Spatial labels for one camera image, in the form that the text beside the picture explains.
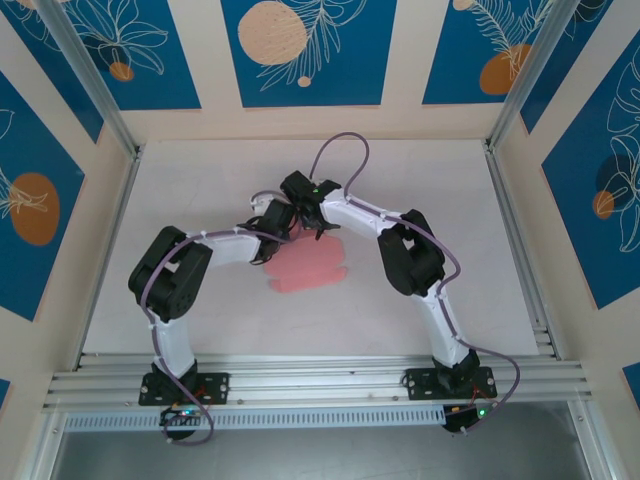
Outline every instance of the cream wall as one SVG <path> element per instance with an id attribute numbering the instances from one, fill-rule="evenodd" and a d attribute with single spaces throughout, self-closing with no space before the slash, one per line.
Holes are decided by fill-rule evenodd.
<path id="1" fill-rule="evenodd" d="M 123 116 L 141 142 L 326 138 L 342 130 L 369 138 L 483 138 L 501 103 L 422 106 L 449 2 L 398 0 L 381 106 L 247 110 L 240 101 L 220 1 L 169 0 L 202 110 Z"/>
<path id="2" fill-rule="evenodd" d="M 51 374 L 72 361 L 128 160 L 108 129 L 91 141 L 2 14 L 0 70 L 85 173 L 36 321 L 0 307 L 0 378 L 12 385 L 0 420 L 0 478 L 10 479 L 34 441 Z"/>
<path id="3" fill-rule="evenodd" d="M 629 478 L 640 478 L 640 411 L 621 369 L 640 361 L 640 290 L 596 309 L 541 163 L 638 32 L 638 18 L 637 0 L 614 0 L 531 136 L 518 121 L 498 151 L 546 300 L 571 358 L 582 361 Z"/>

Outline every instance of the black bracket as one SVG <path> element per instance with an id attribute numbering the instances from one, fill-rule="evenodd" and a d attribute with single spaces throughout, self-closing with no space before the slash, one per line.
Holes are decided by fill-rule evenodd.
<path id="1" fill-rule="evenodd" d="M 340 228 L 340 225 L 327 222 L 320 208 L 326 196 L 339 188 L 340 185 L 331 180 L 316 185 L 298 170 L 285 178 L 280 185 L 280 189 L 298 210 L 302 228 L 316 230 L 316 240 L 320 239 L 325 230 Z"/>
<path id="2" fill-rule="evenodd" d="M 138 404 L 149 406 L 191 405 L 192 402 L 184 395 L 175 383 L 152 364 L 152 372 L 142 378 Z M 226 405 L 229 395 L 228 373 L 198 373 L 197 363 L 180 378 L 192 395 L 203 405 Z"/>
<path id="3" fill-rule="evenodd" d="M 409 400 L 471 400 L 498 396 L 493 372 L 489 367 L 479 367 L 473 377 L 459 385 L 455 391 L 442 385 L 438 378 L 440 372 L 435 367 L 406 370 L 402 383 L 409 392 Z"/>
<path id="4" fill-rule="evenodd" d="M 432 234 L 424 215 L 419 211 L 411 210 L 401 218 Z M 407 247 L 405 241 L 412 241 L 413 245 Z M 387 280 L 403 295 L 425 297 L 429 288 L 444 278 L 445 259 L 442 250 L 400 223 L 382 231 L 378 246 Z"/>
<path id="5" fill-rule="evenodd" d="M 297 212 L 293 205 L 273 199 L 264 215 L 250 218 L 238 226 L 246 230 L 268 233 L 282 240 L 289 240 L 289 233 L 293 228 L 292 222 L 296 215 Z M 260 237 L 258 253 L 250 263 L 252 265 L 267 263 L 278 252 L 280 245 L 281 242 Z"/>
<path id="6" fill-rule="evenodd" d="M 186 238 L 187 235 L 176 227 L 165 227 L 160 231 L 129 277 L 129 290 L 136 296 L 138 304 L 158 264 L 173 247 Z M 209 247 L 192 242 L 177 252 L 169 262 L 177 264 L 175 271 L 167 267 L 162 269 L 147 297 L 147 305 L 160 320 L 167 323 L 189 311 L 200 290 L 211 254 Z"/>

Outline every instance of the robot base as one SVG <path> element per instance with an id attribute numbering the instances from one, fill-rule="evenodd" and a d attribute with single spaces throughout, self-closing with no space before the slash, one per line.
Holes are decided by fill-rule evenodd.
<path id="1" fill-rule="evenodd" d="M 410 368 L 405 371 L 403 386 L 409 392 L 409 400 L 471 400 L 480 394 L 483 398 L 496 398 L 493 372 L 489 367 L 479 367 L 470 381 L 455 390 L 445 388 L 439 380 L 441 369 Z"/>
<path id="2" fill-rule="evenodd" d="M 143 407 L 191 405 L 182 391 L 155 364 L 153 371 L 142 378 L 138 404 Z M 203 405 L 226 405 L 229 392 L 228 373 L 197 373 L 197 364 L 180 378 L 182 383 Z"/>

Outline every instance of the white platform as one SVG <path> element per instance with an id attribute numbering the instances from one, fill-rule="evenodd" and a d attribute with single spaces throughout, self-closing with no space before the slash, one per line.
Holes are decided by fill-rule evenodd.
<path id="1" fill-rule="evenodd" d="M 129 274 L 161 228 L 221 230 L 252 215 L 249 197 L 308 174 L 312 140 L 167 141 L 147 145 L 92 319 L 85 352 L 152 351 L 146 318 L 127 289 Z M 339 141 L 317 176 L 344 184 L 363 147 Z M 352 193 L 388 210 L 424 213 L 457 254 L 462 276 L 449 289 L 465 334 L 478 346 L 538 353 L 481 143 L 371 142 Z M 263 267 L 211 270 L 185 318 L 196 352 L 223 354 L 428 354 L 412 302 L 387 283 L 376 242 L 345 230 L 346 278 L 296 293 L 269 287 Z"/>

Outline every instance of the robotic arm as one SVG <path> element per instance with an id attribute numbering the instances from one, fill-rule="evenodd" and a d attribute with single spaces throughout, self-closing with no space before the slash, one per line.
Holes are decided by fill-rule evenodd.
<path id="1" fill-rule="evenodd" d="M 464 335 L 450 313 L 446 290 L 440 287 L 444 278 L 443 252 L 428 238 L 407 227 L 412 224 L 431 234 L 420 212 L 386 212 L 355 197 L 345 197 L 342 187 L 333 181 L 316 184 L 298 171 L 289 175 L 280 188 L 288 202 L 272 196 L 255 208 L 260 215 L 246 224 L 215 236 L 202 234 L 202 238 L 186 245 L 170 260 L 174 268 L 162 265 L 149 290 L 146 307 L 156 318 L 153 328 L 157 329 L 154 335 L 157 340 L 154 341 L 164 364 L 156 358 L 153 372 L 145 376 L 141 405 L 171 405 L 184 400 L 167 375 L 167 368 L 191 392 L 201 389 L 203 382 L 211 381 L 211 378 L 201 378 L 202 374 L 197 372 L 187 325 L 181 317 L 193 305 L 208 268 L 234 262 L 261 264 L 269 261 L 281 243 L 290 241 L 290 225 L 294 221 L 300 222 L 304 229 L 315 230 L 316 239 L 326 230 L 340 227 L 371 240 L 377 239 L 389 283 L 416 303 L 431 342 L 435 367 L 407 371 L 413 386 L 423 387 L 410 388 L 410 398 L 472 398 L 480 384 L 486 396 L 497 395 L 493 382 L 489 382 L 492 385 L 486 382 L 487 378 L 492 379 L 491 370 L 480 367 L 476 352 L 461 342 Z M 186 238 L 187 234 L 175 227 L 166 227 L 160 232 L 129 279 L 129 289 L 138 303 L 162 259 Z"/>

